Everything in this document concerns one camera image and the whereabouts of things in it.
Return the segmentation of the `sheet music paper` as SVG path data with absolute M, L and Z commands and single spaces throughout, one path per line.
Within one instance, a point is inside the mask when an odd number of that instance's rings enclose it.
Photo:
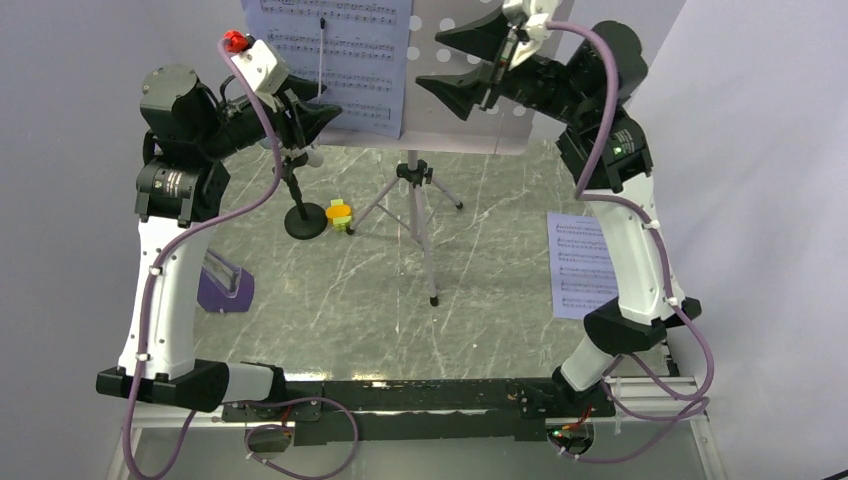
M 547 237 L 553 316 L 581 320 L 618 295 L 597 219 L 549 212 Z
M 249 33 L 275 47 L 294 75 L 339 105 L 337 129 L 397 139 L 402 130 L 410 1 L 259 0 L 241 3 Z

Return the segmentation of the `lilac tripod music stand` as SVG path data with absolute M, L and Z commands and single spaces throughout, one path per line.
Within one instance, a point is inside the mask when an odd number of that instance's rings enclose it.
M 524 14 L 518 12 L 514 20 L 505 20 L 504 26 L 506 27 L 506 31 L 504 33 L 497 33 L 495 39 L 490 40 L 490 43 L 494 43 L 496 46 L 494 59 L 492 60 L 495 68 L 494 77 L 506 71 L 512 58 L 516 56 L 520 41 L 522 39 L 528 39 L 526 34 L 520 32 L 526 21 L 527 18 Z M 462 210 L 464 204 L 441 180 L 434 176 L 433 169 L 425 160 L 418 157 L 417 151 L 408 150 L 406 155 L 406 162 L 399 163 L 396 166 L 395 177 L 387 181 L 380 193 L 366 207 L 361 211 L 354 212 L 345 224 L 341 223 L 341 217 L 334 219 L 333 226 L 337 229 L 343 227 L 348 235 L 354 235 L 357 228 L 375 207 L 378 207 L 386 215 L 395 220 L 401 227 L 408 231 L 410 238 L 418 244 L 423 252 L 430 305 L 436 307 L 439 305 L 439 297 L 428 230 L 429 220 L 424 205 L 423 186 L 425 184 L 434 184 L 447 199 L 453 202 L 457 210 Z M 381 204 L 381 201 L 401 180 L 405 181 L 408 187 L 409 223 L 405 223 Z

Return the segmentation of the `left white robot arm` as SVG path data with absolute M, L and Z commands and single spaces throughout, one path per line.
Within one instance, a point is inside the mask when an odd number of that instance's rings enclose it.
M 222 101 L 185 65 L 167 65 L 142 84 L 148 129 L 136 179 L 140 266 L 131 327 L 118 363 L 101 371 L 99 394 L 211 412 L 247 401 L 264 420 L 287 406 L 284 371 L 260 363 L 196 357 L 193 316 L 201 270 L 230 176 L 224 160 L 273 131 L 305 146 L 341 113 L 319 105 L 323 86 L 287 77 L 270 104 Z

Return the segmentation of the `purple metronome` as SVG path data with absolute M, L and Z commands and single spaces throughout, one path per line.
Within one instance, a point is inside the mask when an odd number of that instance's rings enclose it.
M 204 255 L 197 302 L 207 313 L 245 313 L 255 295 L 255 278 L 243 267 L 221 254 L 207 250 Z

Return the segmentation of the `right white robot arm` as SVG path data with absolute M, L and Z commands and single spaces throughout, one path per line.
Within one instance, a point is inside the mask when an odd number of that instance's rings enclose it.
M 554 407 L 576 415 L 617 358 L 651 349 L 702 311 L 671 268 L 647 137 L 625 108 L 648 73 L 641 41 L 614 20 L 586 28 L 523 3 L 435 39 L 480 61 L 466 74 L 417 78 L 458 118 L 505 98 L 564 125 L 557 147 L 576 197 L 599 222 L 617 286 L 613 299 L 585 316 L 580 344 L 553 374 Z

